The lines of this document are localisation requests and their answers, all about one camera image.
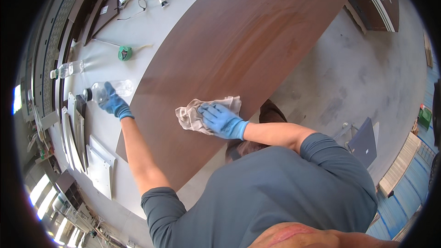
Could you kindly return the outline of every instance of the paper label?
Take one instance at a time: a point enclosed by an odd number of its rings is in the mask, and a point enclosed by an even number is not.
[[[108,8],[108,7],[109,7],[108,5],[102,7],[102,8],[101,8],[101,11],[100,11],[100,15],[107,13],[107,8]]]

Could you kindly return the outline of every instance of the gray long-sleeve shirt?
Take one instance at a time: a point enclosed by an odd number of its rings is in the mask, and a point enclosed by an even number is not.
[[[268,147],[219,168],[188,212],[168,187],[141,199],[156,248],[244,248],[282,222],[364,233],[377,206],[367,170],[321,133],[306,138],[300,155]]]

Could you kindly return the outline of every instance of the white cloth rag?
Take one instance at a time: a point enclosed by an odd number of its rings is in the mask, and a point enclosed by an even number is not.
[[[240,107],[242,106],[240,96],[229,96],[223,100],[214,100],[206,103],[211,104],[213,102],[223,105],[236,115],[239,115]],[[181,124],[184,130],[195,130],[207,135],[214,135],[213,131],[202,121],[202,114],[198,112],[198,108],[203,103],[205,102],[193,99],[186,107],[176,108],[176,117],[178,117],[179,124]]]

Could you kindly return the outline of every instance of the green container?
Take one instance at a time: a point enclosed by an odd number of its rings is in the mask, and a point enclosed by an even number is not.
[[[430,121],[432,120],[432,112],[427,108],[420,108],[418,114],[418,124],[422,125],[427,130],[429,129]]]

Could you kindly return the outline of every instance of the plastic bottle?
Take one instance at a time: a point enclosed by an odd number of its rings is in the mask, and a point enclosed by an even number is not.
[[[51,71],[51,79],[64,79],[71,75],[78,74],[84,71],[84,62],[82,60],[75,62],[63,63],[57,69]]]
[[[133,84],[131,80],[109,80],[115,89],[115,93],[120,97],[127,97],[133,93]],[[86,88],[83,92],[85,101],[94,101],[98,104],[104,104],[108,101],[107,91],[104,82],[94,83],[90,88]]]

